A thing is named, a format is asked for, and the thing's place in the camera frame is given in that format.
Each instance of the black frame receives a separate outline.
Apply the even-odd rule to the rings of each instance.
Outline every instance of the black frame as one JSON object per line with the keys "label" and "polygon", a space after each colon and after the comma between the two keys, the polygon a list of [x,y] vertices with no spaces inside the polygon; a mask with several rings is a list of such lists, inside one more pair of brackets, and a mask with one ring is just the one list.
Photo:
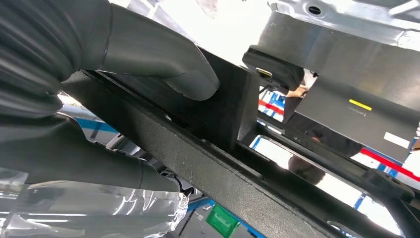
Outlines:
{"label": "black frame", "polygon": [[[420,237],[419,211],[412,206],[418,198],[409,205],[410,201],[402,201],[364,178],[367,167],[258,113],[258,79],[204,54],[221,82],[219,92],[206,102],[186,100],[160,80],[94,71],[75,73],[64,82],[64,89],[267,237],[345,237],[328,221],[364,238],[399,236],[250,149],[258,135],[360,188],[390,209],[406,237]],[[257,117],[266,125],[288,130],[288,136],[258,124]]]}

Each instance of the blue stripe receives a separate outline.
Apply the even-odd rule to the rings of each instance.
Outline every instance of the blue stripe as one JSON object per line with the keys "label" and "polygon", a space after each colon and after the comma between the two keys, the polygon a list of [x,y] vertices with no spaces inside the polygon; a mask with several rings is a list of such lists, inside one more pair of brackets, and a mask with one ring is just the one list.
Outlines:
{"label": "blue stripe", "polygon": [[114,128],[112,128],[110,125],[106,124],[105,122],[87,120],[83,118],[76,118],[76,121],[79,123],[81,128],[94,130],[95,128],[97,128],[98,123],[100,123],[101,129],[99,131],[108,131],[108,132],[118,133],[118,131],[116,131]]}

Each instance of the yellow label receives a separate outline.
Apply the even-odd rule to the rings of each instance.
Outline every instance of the yellow label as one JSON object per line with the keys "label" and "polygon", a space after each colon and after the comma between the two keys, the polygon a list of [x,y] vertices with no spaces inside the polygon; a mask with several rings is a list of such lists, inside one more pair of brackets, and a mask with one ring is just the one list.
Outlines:
{"label": "yellow label", "polygon": [[349,100],[349,102],[350,102],[350,103],[353,103],[353,104],[354,104],[354,105],[356,105],[356,106],[359,106],[359,107],[361,107],[361,108],[364,108],[364,109],[366,109],[366,110],[368,110],[368,111],[372,111],[372,108],[371,108],[371,107],[366,106],[365,104],[362,104],[362,103],[356,102],[356,101],[354,101],[353,99],[350,99],[350,100]]}

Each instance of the textured black surface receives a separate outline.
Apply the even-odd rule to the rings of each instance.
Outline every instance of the textured black surface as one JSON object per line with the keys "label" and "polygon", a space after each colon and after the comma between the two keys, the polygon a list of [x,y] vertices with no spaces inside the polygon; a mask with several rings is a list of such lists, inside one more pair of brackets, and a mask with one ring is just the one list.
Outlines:
{"label": "textured black surface", "polygon": [[169,123],[150,104],[140,98],[134,100],[111,82],[77,72],[64,88],[98,117],[267,237],[340,237],[333,228],[315,224],[256,184],[261,180],[258,173]]}
{"label": "textured black surface", "polygon": [[228,151],[237,138],[242,139],[256,125],[259,80],[240,67],[202,52],[220,79],[219,90],[202,102],[183,97],[155,78],[105,75],[145,97],[198,138]]}
{"label": "textured black surface", "polygon": [[[366,238],[397,237],[291,172],[263,163],[261,159],[267,158],[247,147],[236,148],[234,158],[199,140],[168,121],[147,101],[93,72],[73,75],[65,82],[65,89],[175,173],[268,237],[341,237],[327,220],[346,224]],[[241,161],[255,167],[258,173]]]}

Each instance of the bolt hole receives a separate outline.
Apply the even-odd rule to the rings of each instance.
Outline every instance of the bolt hole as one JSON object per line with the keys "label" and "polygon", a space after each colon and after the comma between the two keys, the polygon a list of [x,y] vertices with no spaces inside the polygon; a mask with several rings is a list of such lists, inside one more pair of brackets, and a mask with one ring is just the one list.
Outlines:
{"label": "bolt hole", "polygon": [[310,13],[312,13],[313,15],[319,15],[319,14],[321,14],[321,9],[319,9],[318,7],[316,7],[316,6],[310,6],[309,7],[309,12]]}

